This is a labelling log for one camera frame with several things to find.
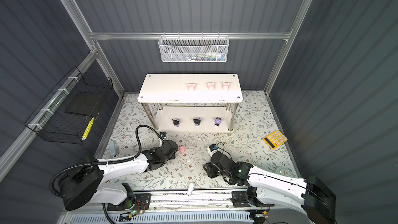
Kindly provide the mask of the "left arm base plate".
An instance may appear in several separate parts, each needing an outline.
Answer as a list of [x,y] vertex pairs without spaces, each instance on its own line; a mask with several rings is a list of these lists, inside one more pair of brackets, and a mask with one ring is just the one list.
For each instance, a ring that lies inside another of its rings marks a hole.
[[128,196],[119,205],[107,205],[108,211],[144,211],[148,210],[151,203],[151,194],[135,194]]

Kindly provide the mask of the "dark purple toy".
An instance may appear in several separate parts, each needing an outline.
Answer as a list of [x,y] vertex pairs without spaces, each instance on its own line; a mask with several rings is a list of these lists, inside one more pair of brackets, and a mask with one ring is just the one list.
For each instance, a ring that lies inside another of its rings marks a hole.
[[172,119],[172,122],[173,122],[173,125],[175,126],[175,127],[179,127],[180,126],[180,120],[179,119]]
[[201,118],[193,118],[193,122],[195,126],[200,126],[202,119]]

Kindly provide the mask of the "pink toy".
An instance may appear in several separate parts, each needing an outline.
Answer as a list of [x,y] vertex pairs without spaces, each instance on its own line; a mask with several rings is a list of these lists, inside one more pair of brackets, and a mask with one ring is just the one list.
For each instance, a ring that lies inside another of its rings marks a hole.
[[214,82],[207,83],[207,88],[208,88],[209,91],[214,91],[215,83]]
[[229,82],[223,82],[222,83],[222,89],[223,91],[228,91],[230,88],[230,83]]
[[188,84],[188,90],[190,92],[194,92],[195,91],[195,83],[189,83]]
[[181,145],[181,146],[179,147],[179,151],[180,151],[181,153],[185,153],[185,152],[186,152],[186,147]]

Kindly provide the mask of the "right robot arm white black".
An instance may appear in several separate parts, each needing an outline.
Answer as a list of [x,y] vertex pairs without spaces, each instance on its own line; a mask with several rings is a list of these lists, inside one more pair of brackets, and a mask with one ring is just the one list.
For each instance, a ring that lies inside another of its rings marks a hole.
[[247,186],[242,202],[255,207],[283,206],[305,214],[315,224],[336,223],[336,195],[317,177],[292,178],[235,162],[213,151],[203,166],[209,178],[222,177],[229,185]]

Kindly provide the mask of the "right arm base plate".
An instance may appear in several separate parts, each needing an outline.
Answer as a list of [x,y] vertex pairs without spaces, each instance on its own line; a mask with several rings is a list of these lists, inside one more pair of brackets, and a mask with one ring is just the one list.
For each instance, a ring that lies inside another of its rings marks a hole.
[[239,207],[274,207],[274,204],[264,204],[252,196],[247,196],[245,190],[232,191],[231,201],[235,208]]

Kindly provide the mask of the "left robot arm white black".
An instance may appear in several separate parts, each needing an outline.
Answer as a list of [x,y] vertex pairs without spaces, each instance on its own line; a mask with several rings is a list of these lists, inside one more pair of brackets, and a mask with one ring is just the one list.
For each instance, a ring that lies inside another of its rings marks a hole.
[[144,150],[128,162],[72,169],[59,181],[65,209],[73,211],[88,203],[112,204],[125,210],[138,207],[135,194],[127,183],[113,185],[110,181],[127,174],[157,170],[168,160],[175,159],[177,151],[175,142],[165,140],[160,147]]

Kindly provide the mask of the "light purple toy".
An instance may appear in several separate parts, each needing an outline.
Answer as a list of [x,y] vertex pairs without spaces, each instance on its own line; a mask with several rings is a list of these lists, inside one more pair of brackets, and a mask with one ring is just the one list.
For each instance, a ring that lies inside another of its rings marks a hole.
[[220,124],[221,124],[221,122],[222,122],[222,119],[221,119],[220,117],[216,117],[216,118],[215,118],[215,126],[216,126],[216,127],[219,127]]

